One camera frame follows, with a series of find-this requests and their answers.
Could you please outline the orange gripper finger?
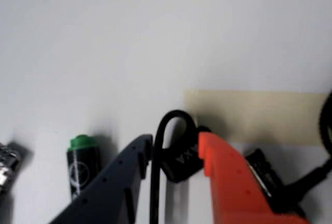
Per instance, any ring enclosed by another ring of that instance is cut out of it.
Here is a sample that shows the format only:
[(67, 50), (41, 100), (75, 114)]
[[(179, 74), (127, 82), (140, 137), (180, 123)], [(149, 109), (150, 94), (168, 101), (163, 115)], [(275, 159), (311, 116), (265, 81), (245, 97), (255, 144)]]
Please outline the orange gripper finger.
[(211, 185), (214, 223), (307, 223), (274, 213), (245, 158), (218, 135), (198, 135), (198, 156)]

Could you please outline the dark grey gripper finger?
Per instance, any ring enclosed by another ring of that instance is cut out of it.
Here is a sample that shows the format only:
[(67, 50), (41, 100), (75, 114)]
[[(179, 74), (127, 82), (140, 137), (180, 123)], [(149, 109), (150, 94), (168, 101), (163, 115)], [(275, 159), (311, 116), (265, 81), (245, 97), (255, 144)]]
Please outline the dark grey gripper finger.
[(52, 223), (135, 223), (153, 136), (134, 139)]

